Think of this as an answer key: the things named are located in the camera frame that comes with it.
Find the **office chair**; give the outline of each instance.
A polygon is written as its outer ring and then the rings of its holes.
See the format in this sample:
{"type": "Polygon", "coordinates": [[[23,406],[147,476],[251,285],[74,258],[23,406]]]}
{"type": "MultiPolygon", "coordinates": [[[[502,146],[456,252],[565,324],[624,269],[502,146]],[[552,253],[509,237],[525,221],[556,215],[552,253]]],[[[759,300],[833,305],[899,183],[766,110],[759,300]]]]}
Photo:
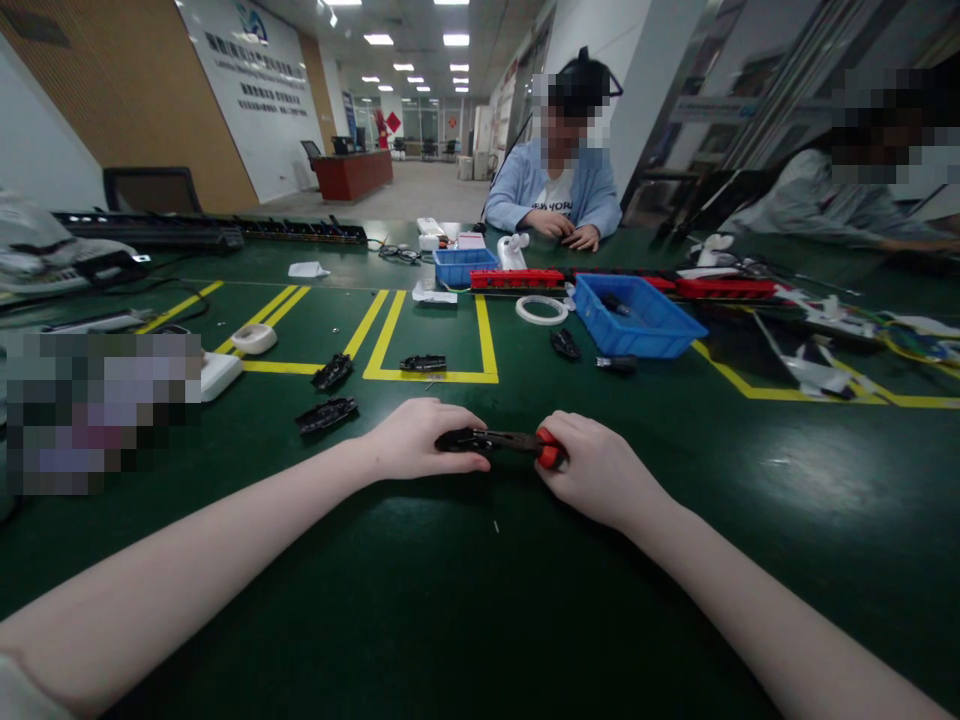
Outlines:
{"type": "Polygon", "coordinates": [[[437,157],[437,141],[433,138],[424,140],[423,146],[420,148],[420,157],[424,161],[430,157],[437,157]]]}
{"type": "Polygon", "coordinates": [[[303,145],[303,149],[307,151],[307,158],[310,160],[323,157],[323,153],[320,152],[320,148],[317,147],[317,144],[313,140],[301,140],[300,144],[303,145]]]}
{"type": "Polygon", "coordinates": [[[772,186],[769,170],[720,170],[704,175],[691,193],[689,203],[678,204],[671,217],[660,226],[657,237],[674,233],[674,227],[675,240],[685,238],[693,230],[716,230],[743,205],[759,200],[772,186]],[[684,205],[684,220],[675,226],[684,205]]]}
{"type": "Polygon", "coordinates": [[[113,212],[203,213],[190,168],[104,168],[103,190],[113,212]]]}

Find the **red component tray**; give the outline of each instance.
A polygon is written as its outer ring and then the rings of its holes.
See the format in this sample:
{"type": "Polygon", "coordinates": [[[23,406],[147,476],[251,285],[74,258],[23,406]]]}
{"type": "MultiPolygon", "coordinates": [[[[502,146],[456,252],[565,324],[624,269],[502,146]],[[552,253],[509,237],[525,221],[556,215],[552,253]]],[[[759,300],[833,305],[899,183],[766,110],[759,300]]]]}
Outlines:
{"type": "Polygon", "coordinates": [[[563,282],[563,273],[556,270],[474,270],[470,273],[470,287],[474,290],[559,288],[563,282]]]}
{"type": "Polygon", "coordinates": [[[776,292],[777,284],[770,280],[677,280],[677,293],[688,299],[768,300],[776,292]]]}

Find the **green workbench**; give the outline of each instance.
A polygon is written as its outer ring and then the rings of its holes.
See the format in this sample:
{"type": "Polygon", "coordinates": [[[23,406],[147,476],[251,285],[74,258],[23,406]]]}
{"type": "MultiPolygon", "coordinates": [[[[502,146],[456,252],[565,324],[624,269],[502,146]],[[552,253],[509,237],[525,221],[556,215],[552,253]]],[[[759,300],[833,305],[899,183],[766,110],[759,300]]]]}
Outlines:
{"type": "MultiPolygon", "coordinates": [[[[413,224],[363,224],[371,237],[416,247],[413,224]]],[[[495,239],[491,232],[491,248],[495,239]]],[[[746,238],[737,249],[863,291],[872,309],[956,323],[955,282],[892,270],[879,256],[783,238],[746,238]]],[[[525,256],[531,267],[671,268],[683,252],[621,230],[596,254],[540,239],[525,256]]],[[[565,326],[585,357],[570,363],[550,348],[548,329],[516,316],[515,298],[464,295],[456,308],[417,307],[408,291],[433,268],[385,261],[365,247],[250,242],[233,256],[160,272],[214,286],[210,311],[185,323],[205,348],[221,347],[268,304],[265,317],[282,314],[280,341],[202,407],[199,426],[171,432],[168,449],[141,452],[137,471],[111,478],[101,495],[27,502],[0,529],[0,615],[198,508],[366,432],[406,398],[465,405],[499,430],[533,431],[559,408],[621,433],[677,500],[960,713],[956,376],[890,353],[868,361],[841,355],[883,393],[812,402],[770,381],[731,376],[691,349],[675,361],[644,361],[622,378],[592,367],[595,346],[579,319],[565,326]],[[307,260],[332,274],[287,276],[291,263],[307,260]],[[356,370],[338,394],[357,398],[359,416],[305,441],[293,419],[325,397],[309,384],[312,367],[351,343],[356,370]],[[460,381],[380,379],[401,358],[427,353],[446,354],[460,381]]],[[[185,299],[167,286],[123,302],[76,299],[15,320],[163,310],[185,299]]],[[[556,501],[529,458],[504,452],[489,475],[391,481],[350,498],[108,716],[628,714],[748,718],[776,710],[672,580],[622,537],[556,501]]]]}

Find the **hand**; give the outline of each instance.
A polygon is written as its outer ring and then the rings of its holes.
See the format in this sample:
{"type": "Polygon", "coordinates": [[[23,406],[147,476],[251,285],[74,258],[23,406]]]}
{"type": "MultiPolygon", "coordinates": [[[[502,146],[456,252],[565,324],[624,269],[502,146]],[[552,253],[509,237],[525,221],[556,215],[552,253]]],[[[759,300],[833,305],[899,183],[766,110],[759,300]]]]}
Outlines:
{"type": "Polygon", "coordinates": [[[437,438],[450,430],[487,426],[466,408],[444,405],[437,398],[407,400],[377,427],[364,435],[364,459],[374,477],[411,480],[429,475],[489,472],[490,461],[476,453],[443,453],[437,438]]]}
{"type": "Polygon", "coordinates": [[[880,249],[887,252],[916,250],[917,252],[960,252],[960,239],[953,240],[884,240],[880,249]]]}
{"type": "Polygon", "coordinates": [[[679,507],[612,430],[560,410],[541,425],[570,459],[562,472],[534,467],[554,495],[587,517],[633,536],[679,507]]]}
{"type": "Polygon", "coordinates": [[[600,230],[596,225],[584,225],[568,238],[560,242],[561,245],[570,245],[571,250],[593,250],[600,248],[600,230]]]}
{"type": "Polygon", "coordinates": [[[576,231],[570,218],[547,210],[531,210],[520,221],[523,226],[532,227],[537,232],[553,238],[566,237],[576,231]]]}

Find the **white t-shirt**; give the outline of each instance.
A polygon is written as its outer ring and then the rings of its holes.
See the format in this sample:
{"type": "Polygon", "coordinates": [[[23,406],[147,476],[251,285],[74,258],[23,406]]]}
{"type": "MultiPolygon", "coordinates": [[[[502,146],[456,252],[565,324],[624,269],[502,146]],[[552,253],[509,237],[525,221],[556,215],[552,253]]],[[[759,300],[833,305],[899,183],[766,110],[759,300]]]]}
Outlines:
{"type": "Polygon", "coordinates": [[[547,178],[540,196],[533,204],[534,210],[558,212],[565,217],[573,214],[573,170],[568,168],[556,180],[547,178]]]}

